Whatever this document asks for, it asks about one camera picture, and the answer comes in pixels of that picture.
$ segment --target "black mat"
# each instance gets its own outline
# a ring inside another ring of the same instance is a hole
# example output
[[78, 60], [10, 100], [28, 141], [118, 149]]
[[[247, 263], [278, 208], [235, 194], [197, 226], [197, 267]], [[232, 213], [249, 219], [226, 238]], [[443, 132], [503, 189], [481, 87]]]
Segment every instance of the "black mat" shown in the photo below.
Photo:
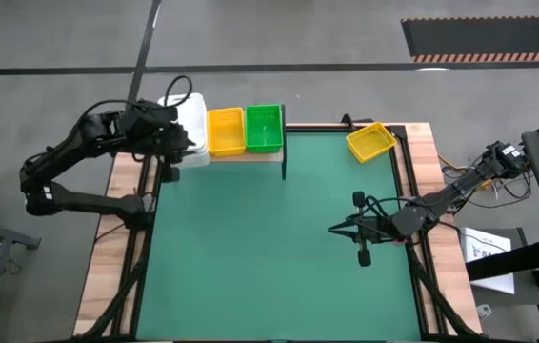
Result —
[[415, 62], [539, 61], [539, 16], [401, 20]]

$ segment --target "green mat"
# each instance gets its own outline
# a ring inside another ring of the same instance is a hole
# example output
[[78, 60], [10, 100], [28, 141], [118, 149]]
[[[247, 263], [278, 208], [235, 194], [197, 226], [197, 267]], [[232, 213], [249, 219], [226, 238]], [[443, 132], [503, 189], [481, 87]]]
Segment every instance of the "green mat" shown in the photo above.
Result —
[[[389, 154], [359, 164], [343, 133], [289, 133], [279, 163], [212, 163], [160, 191], [138, 339], [417, 340], [405, 248], [327, 233], [352, 192], [396, 195]], [[397, 204], [385, 205], [395, 212]]]

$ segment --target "yellow bin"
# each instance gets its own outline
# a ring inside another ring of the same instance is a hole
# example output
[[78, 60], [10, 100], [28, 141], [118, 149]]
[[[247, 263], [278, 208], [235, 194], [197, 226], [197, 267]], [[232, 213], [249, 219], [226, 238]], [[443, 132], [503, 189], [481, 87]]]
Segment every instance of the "yellow bin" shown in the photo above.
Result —
[[209, 111], [209, 152], [213, 156], [244, 153], [244, 111], [242, 108]]
[[388, 151], [396, 145], [396, 139], [382, 123], [373, 123], [346, 137], [348, 147], [360, 163]]

